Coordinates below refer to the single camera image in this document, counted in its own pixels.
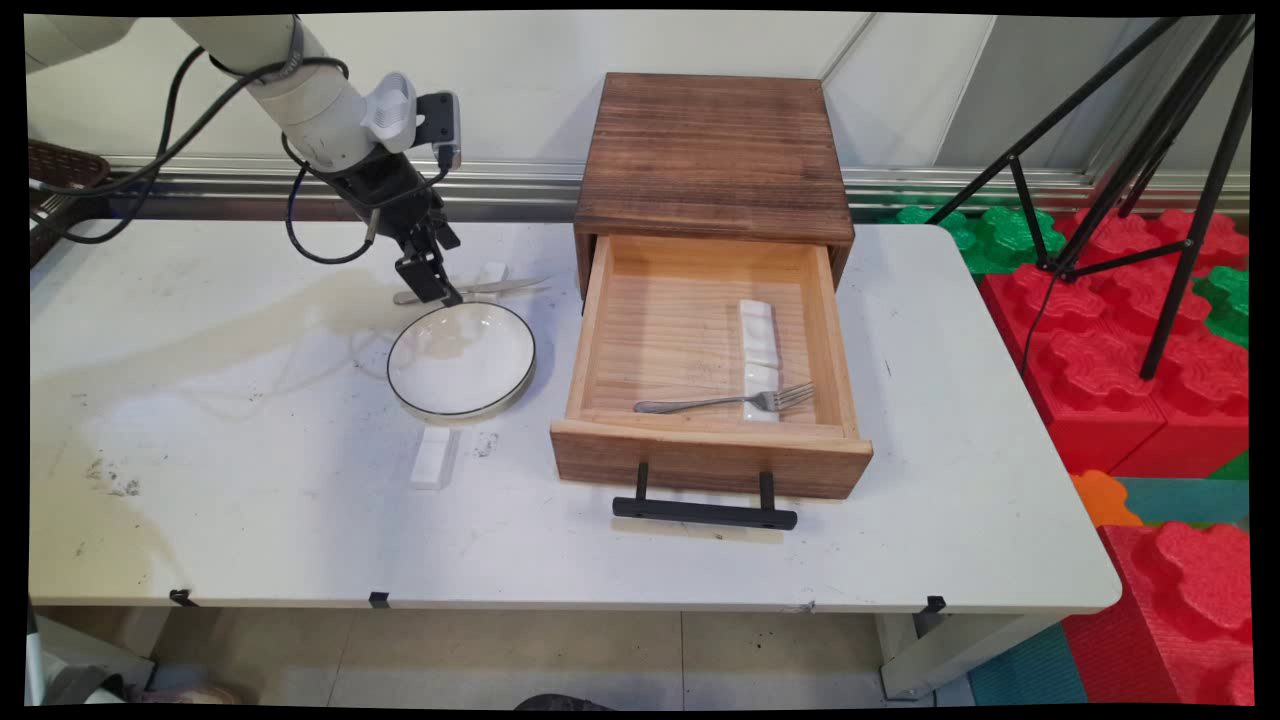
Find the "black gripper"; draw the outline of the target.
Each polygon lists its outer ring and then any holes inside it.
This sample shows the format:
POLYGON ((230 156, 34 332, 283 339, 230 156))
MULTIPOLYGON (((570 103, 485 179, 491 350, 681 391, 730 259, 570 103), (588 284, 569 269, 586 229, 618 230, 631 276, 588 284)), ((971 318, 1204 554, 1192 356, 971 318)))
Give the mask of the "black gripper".
POLYGON ((407 254, 396 270, 410 297, 421 304, 447 307, 463 302, 444 266, 442 251, 461 240, 442 213, 443 201, 434 186, 448 174, 448 150, 436 160, 438 172, 424 176, 403 152, 374 149, 362 160, 330 174, 334 188, 365 220, 379 211, 378 232, 393 238, 407 254))

